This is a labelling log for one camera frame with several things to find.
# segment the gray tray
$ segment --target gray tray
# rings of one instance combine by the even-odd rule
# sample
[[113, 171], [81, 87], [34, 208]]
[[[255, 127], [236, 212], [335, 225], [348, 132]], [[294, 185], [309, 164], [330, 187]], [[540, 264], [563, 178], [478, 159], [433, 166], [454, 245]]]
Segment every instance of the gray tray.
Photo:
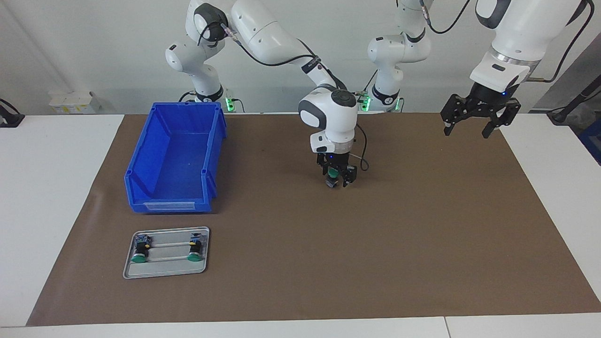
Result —
[[[190, 236], [200, 233], [203, 249], [200, 262], [190, 262], [188, 252], [190, 251]], [[133, 234], [130, 241], [123, 278], [147, 278], [171, 275], [198, 274], [207, 267], [209, 256], [209, 234], [207, 227], [193, 227], [180, 229], [165, 229], [152, 231], [138, 231]], [[147, 260], [144, 263], [132, 262], [135, 252], [134, 239], [138, 235], [147, 235], [152, 238], [150, 249], [148, 249]]]

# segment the brown table mat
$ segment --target brown table mat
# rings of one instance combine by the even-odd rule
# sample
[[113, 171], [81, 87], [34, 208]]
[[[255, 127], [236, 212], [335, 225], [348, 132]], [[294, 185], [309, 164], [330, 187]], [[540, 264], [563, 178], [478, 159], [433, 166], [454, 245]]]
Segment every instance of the brown table mat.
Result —
[[[138, 215], [123, 174], [145, 119], [124, 118], [28, 325], [601, 312], [483, 120], [447, 138], [437, 114], [362, 115], [371, 169], [330, 190], [298, 116], [229, 116], [214, 213]], [[204, 273], [121, 276], [134, 232], [192, 226], [212, 231]]]

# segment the green-capped object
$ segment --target green-capped object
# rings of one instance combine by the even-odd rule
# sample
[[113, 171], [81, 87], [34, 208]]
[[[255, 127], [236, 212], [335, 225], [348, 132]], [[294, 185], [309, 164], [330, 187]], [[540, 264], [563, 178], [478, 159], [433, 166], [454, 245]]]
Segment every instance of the green-capped object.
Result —
[[144, 263], [146, 262], [146, 256], [143, 254], [135, 254], [132, 257], [132, 262], [134, 263]]
[[197, 253], [190, 253], [188, 255], [188, 260], [190, 262], [200, 262], [201, 260], [204, 260], [204, 258], [200, 257], [200, 255], [198, 255]]
[[336, 177], [338, 177], [338, 170], [334, 169], [334, 168], [330, 168], [328, 169], [328, 175], [335, 179]]

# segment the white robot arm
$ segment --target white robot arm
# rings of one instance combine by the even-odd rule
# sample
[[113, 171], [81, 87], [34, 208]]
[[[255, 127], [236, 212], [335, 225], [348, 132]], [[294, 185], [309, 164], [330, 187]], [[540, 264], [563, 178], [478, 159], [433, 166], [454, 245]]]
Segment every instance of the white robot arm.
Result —
[[496, 37], [470, 76], [475, 82], [470, 94], [465, 98], [452, 95], [441, 111], [445, 134], [470, 117], [490, 118], [482, 131], [485, 138], [496, 128], [511, 124], [521, 107], [512, 95], [529, 80], [551, 41], [587, 3], [592, 10], [590, 0], [478, 0], [478, 20], [494, 30]]
[[370, 104], [364, 110], [393, 110], [403, 80], [403, 71], [398, 65], [423, 61], [430, 55], [432, 43], [426, 36], [419, 0], [399, 0], [396, 21], [400, 35], [374, 38], [367, 49], [370, 60], [377, 66], [377, 77], [369, 89]]
[[214, 7], [202, 0], [191, 0], [186, 15], [186, 33], [192, 41], [186, 38], [184, 41], [174, 42], [165, 50], [165, 58], [171, 68], [190, 76], [197, 102], [221, 102], [228, 111], [235, 111], [231, 93], [219, 82], [217, 70], [204, 64], [224, 48], [225, 42], [212, 37], [215, 33], [209, 29], [202, 31], [201, 38], [196, 29], [196, 22], [202, 20], [198, 14], [199, 8], [208, 10]]
[[[322, 131], [311, 136], [311, 149], [327, 174], [326, 183], [333, 188], [338, 178], [343, 186], [356, 179], [357, 167], [348, 165], [357, 122], [358, 103], [355, 95], [322, 63], [321, 59], [300, 40], [290, 35], [259, 0], [237, 0], [231, 16], [216, 7], [203, 4], [193, 10], [190, 37], [218, 43], [230, 36], [255, 61], [264, 66], [294, 64], [317, 86], [299, 103], [304, 123]], [[209, 33], [206, 38], [200, 35]], [[248, 46], [244, 47], [237, 35]]]

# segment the white table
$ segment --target white table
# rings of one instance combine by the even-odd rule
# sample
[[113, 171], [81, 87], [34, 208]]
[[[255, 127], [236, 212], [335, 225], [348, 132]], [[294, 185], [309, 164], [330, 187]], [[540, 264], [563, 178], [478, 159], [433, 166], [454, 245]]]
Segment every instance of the white table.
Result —
[[[0, 337], [165, 337], [194, 332], [200, 337], [601, 337], [601, 313], [20, 328], [122, 118], [29, 116], [17, 129], [0, 130]], [[553, 126], [546, 116], [521, 114], [501, 130], [601, 298], [601, 167], [569, 128]], [[44, 240], [44, 253], [23, 256], [23, 244], [33, 237]]]

